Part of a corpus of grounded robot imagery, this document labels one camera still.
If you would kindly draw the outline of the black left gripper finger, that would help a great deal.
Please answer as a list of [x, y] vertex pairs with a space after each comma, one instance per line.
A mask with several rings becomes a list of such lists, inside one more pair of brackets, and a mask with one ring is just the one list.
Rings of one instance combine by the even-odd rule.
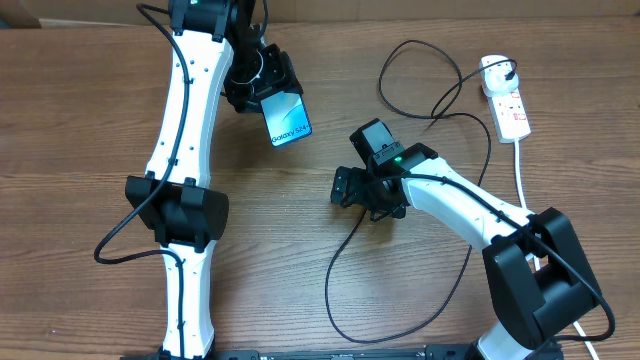
[[291, 58], [287, 52], [281, 52], [281, 59], [283, 62], [283, 70], [285, 77], [284, 91], [286, 93], [294, 93], [302, 96], [304, 94], [301, 83], [299, 82]]
[[262, 113], [260, 100], [250, 93], [234, 94], [234, 109], [237, 113]]

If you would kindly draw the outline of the dark blue smartphone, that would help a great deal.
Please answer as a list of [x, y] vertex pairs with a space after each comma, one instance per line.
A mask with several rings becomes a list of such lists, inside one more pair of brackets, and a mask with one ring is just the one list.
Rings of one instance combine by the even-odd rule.
[[273, 147], [281, 147], [312, 134], [300, 94], [281, 91], [262, 100], [260, 105]]

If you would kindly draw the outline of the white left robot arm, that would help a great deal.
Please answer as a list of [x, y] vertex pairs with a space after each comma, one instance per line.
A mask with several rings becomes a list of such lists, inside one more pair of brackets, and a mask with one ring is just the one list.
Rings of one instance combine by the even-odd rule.
[[167, 327], [155, 359], [210, 359], [211, 264], [229, 198], [211, 189], [211, 145], [220, 99], [263, 116], [281, 147], [312, 133], [289, 55], [266, 44], [252, 1], [171, 1], [163, 28], [173, 49], [162, 126], [143, 176], [128, 177], [132, 214], [153, 231], [164, 260]]

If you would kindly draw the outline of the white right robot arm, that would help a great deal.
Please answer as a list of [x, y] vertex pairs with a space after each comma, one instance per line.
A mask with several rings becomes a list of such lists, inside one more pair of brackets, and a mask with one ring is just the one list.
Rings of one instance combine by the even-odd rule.
[[423, 144], [358, 149], [363, 168], [339, 167], [332, 203], [360, 205], [372, 221], [413, 207], [483, 257], [496, 324], [468, 346], [468, 359], [535, 359], [568, 340], [564, 329], [605, 303], [570, 220], [511, 205], [455, 172]]

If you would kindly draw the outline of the white charger plug adapter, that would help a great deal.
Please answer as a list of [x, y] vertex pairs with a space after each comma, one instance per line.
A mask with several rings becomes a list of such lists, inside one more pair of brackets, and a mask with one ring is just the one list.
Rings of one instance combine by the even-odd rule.
[[480, 60], [484, 94], [491, 98], [506, 95], [519, 88], [517, 63], [504, 55], [487, 55]]

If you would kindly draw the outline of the white power strip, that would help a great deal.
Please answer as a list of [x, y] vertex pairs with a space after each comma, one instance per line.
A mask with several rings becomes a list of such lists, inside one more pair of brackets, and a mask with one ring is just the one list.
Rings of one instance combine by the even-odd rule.
[[518, 90], [490, 97], [488, 103], [500, 143], [514, 143], [531, 134], [528, 116]]

